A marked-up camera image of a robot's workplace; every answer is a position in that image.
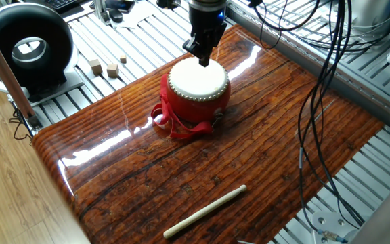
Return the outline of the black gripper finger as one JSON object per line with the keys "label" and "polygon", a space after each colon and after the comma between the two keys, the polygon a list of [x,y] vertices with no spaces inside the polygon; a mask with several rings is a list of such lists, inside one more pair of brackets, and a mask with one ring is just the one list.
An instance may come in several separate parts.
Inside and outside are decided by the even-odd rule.
{"label": "black gripper finger", "polygon": [[186,40],[183,44],[183,48],[198,58],[199,65],[203,67],[209,65],[209,50],[205,46],[199,44],[199,42],[195,40],[195,37]]}
{"label": "black gripper finger", "polygon": [[207,60],[209,61],[214,47],[217,47],[226,29],[226,23],[207,24]]}

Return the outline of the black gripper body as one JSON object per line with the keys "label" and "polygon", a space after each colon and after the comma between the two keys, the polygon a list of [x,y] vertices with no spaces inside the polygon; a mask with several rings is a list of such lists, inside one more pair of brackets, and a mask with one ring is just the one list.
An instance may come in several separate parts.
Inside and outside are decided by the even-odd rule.
{"label": "black gripper body", "polygon": [[197,9],[192,5],[189,8],[189,19],[192,25],[191,36],[195,37],[196,41],[207,40],[207,24],[208,23],[224,23],[225,7],[219,9]]}

